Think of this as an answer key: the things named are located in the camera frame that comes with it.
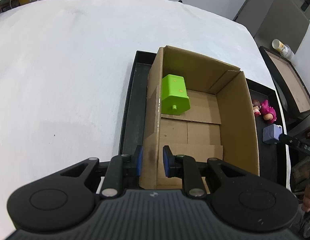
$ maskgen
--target green object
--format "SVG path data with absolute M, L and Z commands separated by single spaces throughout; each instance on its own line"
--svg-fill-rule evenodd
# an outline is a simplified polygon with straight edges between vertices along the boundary
M 162 114 L 180 115 L 190 109 L 184 78 L 167 75 L 162 79 Z

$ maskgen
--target human hand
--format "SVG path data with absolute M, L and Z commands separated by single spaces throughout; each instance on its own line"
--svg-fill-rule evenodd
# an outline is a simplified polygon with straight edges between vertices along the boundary
M 305 194 L 303 199 L 303 204 L 301 206 L 301 209 L 305 212 L 310 211 L 310 185 L 308 184 L 305 188 Z

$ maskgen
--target black tray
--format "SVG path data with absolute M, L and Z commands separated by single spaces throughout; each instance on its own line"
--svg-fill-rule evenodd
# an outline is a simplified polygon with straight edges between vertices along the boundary
M 148 72 L 156 54 L 137 51 L 128 85 L 119 154 L 133 154 L 143 144 Z M 247 79 L 250 95 L 263 102 L 269 100 L 276 110 L 278 125 L 282 125 L 279 105 L 274 90 Z M 260 176 L 286 186 L 286 147 L 284 144 L 267 145 L 262 141 L 262 130 L 267 126 L 262 117 L 256 118 Z

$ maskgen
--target silver screw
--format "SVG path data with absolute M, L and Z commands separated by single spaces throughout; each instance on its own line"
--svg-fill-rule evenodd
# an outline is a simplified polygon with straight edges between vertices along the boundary
M 106 188 L 102 191 L 102 195 L 105 197 L 113 197 L 116 196 L 118 191 L 114 188 Z
M 193 197 L 201 197 L 205 194 L 205 191 L 203 191 L 201 188 L 192 188 L 189 191 L 189 194 Z

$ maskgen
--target pink dragon figurine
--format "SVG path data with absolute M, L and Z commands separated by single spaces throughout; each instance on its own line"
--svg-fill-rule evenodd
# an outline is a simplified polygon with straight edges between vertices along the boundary
M 263 115 L 263 119 L 268 121 L 270 124 L 277 120 L 276 111 L 274 108 L 269 106 L 268 100 L 265 100 L 260 104 L 260 113 Z

